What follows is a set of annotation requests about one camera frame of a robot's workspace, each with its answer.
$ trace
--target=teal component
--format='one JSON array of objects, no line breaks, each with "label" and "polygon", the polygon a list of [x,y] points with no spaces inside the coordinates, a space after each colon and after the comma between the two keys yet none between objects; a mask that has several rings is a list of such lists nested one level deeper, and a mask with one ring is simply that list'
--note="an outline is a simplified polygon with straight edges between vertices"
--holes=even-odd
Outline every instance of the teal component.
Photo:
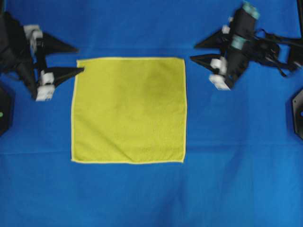
[{"label": "teal component", "polygon": [[244,39],[238,35],[234,35],[232,38],[232,47],[242,50],[244,43],[247,41],[247,39]]},{"label": "teal component", "polygon": [[258,12],[257,8],[253,7],[249,2],[243,2],[243,9],[256,20],[260,18],[260,13]]}]

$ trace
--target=yellow towel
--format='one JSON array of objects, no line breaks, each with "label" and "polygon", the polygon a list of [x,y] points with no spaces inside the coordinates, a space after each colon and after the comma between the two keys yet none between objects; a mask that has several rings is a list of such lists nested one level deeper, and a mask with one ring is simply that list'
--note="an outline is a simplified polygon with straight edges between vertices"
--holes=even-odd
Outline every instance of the yellow towel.
[{"label": "yellow towel", "polygon": [[98,58],[75,79],[72,161],[183,162],[185,63],[178,58]]}]

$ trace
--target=blue fabric surface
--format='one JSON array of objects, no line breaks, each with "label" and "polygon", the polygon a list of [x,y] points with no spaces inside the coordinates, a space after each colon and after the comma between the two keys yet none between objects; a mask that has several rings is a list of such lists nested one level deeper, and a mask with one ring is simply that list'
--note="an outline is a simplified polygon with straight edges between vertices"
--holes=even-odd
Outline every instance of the blue fabric surface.
[{"label": "blue fabric surface", "polygon": [[[252,0],[258,27],[299,37],[295,0]],[[39,24],[81,49],[49,66],[103,56],[177,56],[187,66],[184,164],[82,165],[71,159],[71,79],[35,103],[22,83],[13,126],[0,137],[1,227],[301,227],[303,142],[291,97],[302,72],[282,78],[250,64],[232,92],[217,91],[189,56],[228,23],[240,0],[9,0],[23,24]]]}]

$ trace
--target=blue backdrop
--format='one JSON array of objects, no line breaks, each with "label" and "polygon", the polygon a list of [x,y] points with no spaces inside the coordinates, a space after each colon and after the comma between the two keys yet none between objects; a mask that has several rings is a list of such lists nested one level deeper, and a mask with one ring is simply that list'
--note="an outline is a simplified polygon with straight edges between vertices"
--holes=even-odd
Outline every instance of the blue backdrop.
[{"label": "blue backdrop", "polygon": [[[299,37],[295,0],[252,0],[258,27]],[[183,164],[82,165],[71,159],[74,80],[35,103],[22,83],[12,128],[0,137],[1,227],[301,227],[303,142],[290,99],[302,72],[285,79],[255,63],[232,92],[217,91],[189,56],[228,23],[240,0],[9,0],[22,24],[39,24],[79,47],[49,66],[103,56],[186,60],[187,154]],[[282,59],[287,49],[282,51]]]}]

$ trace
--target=microfiber cloth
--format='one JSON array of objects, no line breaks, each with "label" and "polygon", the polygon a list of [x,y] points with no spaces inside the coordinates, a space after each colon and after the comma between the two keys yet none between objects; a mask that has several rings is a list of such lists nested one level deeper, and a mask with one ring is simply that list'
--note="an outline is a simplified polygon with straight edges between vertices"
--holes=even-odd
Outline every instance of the microfiber cloth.
[{"label": "microfiber cloth", "polygon": [[78,61],[72,103],[72,161],[183,162],[185,63],[178,58]]}]

